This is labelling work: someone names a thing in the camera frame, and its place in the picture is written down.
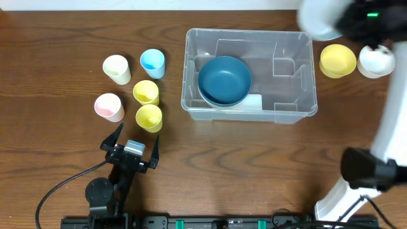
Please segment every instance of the dark teal bowl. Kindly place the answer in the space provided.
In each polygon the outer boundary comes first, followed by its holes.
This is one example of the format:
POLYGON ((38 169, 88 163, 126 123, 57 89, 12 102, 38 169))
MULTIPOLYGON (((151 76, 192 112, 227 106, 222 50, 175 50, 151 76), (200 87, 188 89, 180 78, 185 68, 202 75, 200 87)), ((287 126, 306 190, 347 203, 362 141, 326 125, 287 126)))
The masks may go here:
POLYGON ((233 57, 216 57, 198 75, 202 97, 214 106, 230 107, 241 103, 252 87, 249 68, 233 57))

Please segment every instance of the green connector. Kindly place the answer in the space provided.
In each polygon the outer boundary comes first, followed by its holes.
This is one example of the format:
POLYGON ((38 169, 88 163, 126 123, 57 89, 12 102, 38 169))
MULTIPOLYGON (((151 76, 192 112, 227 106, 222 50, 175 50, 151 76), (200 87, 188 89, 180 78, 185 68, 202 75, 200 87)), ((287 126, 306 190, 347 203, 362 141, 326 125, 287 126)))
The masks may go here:
POLYGON ((259 220, 259 228, 258 229, 267 229, 267 222, 265 220, 259 220))
POLYGON ((183 220, 177 220, 176 221, 176 229, 184 229, 184 221, 183 220))

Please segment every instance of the clear plastic bin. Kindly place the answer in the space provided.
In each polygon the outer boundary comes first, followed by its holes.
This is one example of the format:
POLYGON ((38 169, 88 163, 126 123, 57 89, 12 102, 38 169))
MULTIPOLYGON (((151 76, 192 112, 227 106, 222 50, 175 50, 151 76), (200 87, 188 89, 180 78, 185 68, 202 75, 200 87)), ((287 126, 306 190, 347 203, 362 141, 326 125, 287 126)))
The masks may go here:
POLYGON ((312 40, 303 32, 190 29, 186 34, 182 107, 194 120, 295 123, 317 112, 312 40), (250 94, 262 108, 212 108, 198 91, 198 74, 209 60, 231 56, 252 75, 250 94))

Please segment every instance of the light blue cup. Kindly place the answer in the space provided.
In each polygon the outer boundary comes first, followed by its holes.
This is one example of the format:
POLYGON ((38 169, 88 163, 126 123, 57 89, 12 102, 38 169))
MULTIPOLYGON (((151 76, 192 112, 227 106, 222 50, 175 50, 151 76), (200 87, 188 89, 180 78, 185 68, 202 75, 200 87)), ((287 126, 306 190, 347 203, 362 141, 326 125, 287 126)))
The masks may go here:
POLYGON ((142 53, 140 64, 153 79, 160 79, 165 74, 165 57, 160 50, 150 49, 142 53))

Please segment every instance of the cup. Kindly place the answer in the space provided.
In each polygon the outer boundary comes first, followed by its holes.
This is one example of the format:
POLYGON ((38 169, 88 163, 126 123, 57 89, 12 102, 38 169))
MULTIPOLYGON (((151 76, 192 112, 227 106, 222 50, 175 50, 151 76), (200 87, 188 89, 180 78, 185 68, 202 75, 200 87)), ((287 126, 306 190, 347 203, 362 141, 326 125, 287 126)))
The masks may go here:
POLYGON ((142 106, 135 114, 135 121, 140 127, 150 133, 158 132, 163 127, 161 109, 152 104, 142 106))
POLYGON ((356 56, 348 47, 329 45, 321 53, 321 71, 330 78, 341 78, 356 68, 356 56))
POLYGON ((158 86, 149 80, 142 80, 138 82, 133 88, 134 98, 141 103, 141 105, 158 105, 160 99, 158 97, 158 86))
POLYGON ((99 96, 95 101, 94 108, 99 116, 112 122, 120 121, 125 115, 119 97, 112 93, 99 96))
POLYGON ((131 74, 128 62, 121 55, 112 55, 103 62, 103 71, 117 84, 125 85, 130 82, 131 74))
POLYGON ((357 68, 367 78, 377 79, 390 74, 396 66, 396 58, 386 47, 379 45, 376 50, 365 46, 359 54, 357 68))
POLYGON ((165 57, 160 50, 150 49, 142 53, 140 64, 153 79, 160 79, 165 74, 165 57))

